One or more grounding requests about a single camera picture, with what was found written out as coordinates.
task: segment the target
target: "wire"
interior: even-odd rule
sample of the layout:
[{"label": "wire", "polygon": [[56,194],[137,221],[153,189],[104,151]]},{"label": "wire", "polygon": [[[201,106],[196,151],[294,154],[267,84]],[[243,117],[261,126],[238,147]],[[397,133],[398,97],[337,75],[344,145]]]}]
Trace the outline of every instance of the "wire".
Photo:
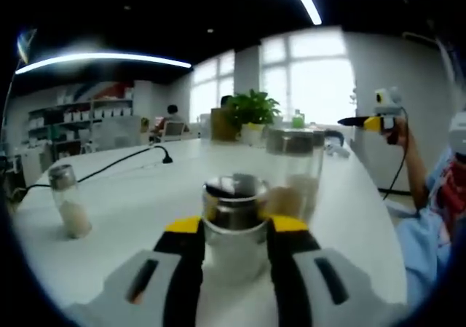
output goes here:
[{"label": "wire", "polygon": [[[85,181],[85,180],[87,180],[89,178],[92,178],[93,176],[96,176],[97,174],[102,173],[104,170],[107,170],[110,167],[113,167],[114,165],[116,165],[116,164],[118,164],[118,163],[120,163],[120,162],[122,162],[122,161],[124,161],[124,160],[126,160],[128,158],[131,158],[131,157],[136,156],[138,154],[142,154],[143,152],[146,152],[146,151],[149,151],[149,150],[152,150],[152,149],[162,149],[164,151],[165,156],[164,156],[164,158],[162,160],[163,164],[173,162],[172,157],[170,156],[170,154],[168,153],[168,151],[167,151],[167,149],[165,147],[160,146],[160,145],[155,145],[155,146],[151,146],[151,147],[149,147],[147,149],[137,151],[137,152],[135,152],[133,154],[128,154],[127,156],[125,156],[123,158],[120,158],[120,159],[116,160],[115,162],[110,163],[109,165],[105,166],[104,168],[99,169],[99,170],[95,171],[94,173],[89,174],[88,176],[80,178],[78,180],[78,183],[81,183],[81,182],[83,182],[83,181]],[[34,187],[48,187],[48,188],[50,188],[50,185],[48,185],[48,184],[34,184],[34,185],[31,185],[31,186],[29,186],[29,187],[27,187],[26,189],[23,189],[23,190],[25,190],[25,192],[27,193],[30,189],[32,189]]]},{"label": "wire", "polygon": [[401,109],[403,110],[403,113],[405,114],[405,119],[406,119],[406,125],[405,125],[405,129],[406,129],[406,147],[405,147],[405,151],[403,153],[403,159],[401,160],[400,167],[398,168],[398,170],[397,170],[397,172],[395,174],[395,177],[393,178],[393,181],[392,181],[390,187],[388,188],[387,193],[384,196],[384,199],[383,199],[384,201],[387,199],[388,195],[392,193],[393,185],[395,185],[395,182],[397,181],[398,176],[400,175],[400,171],[403,168],[403,165],[405,163],[406,154],[408,153],[408,146],[409,146],[408,112],[406,112],[406,110],[402,106],[401,106]]}]

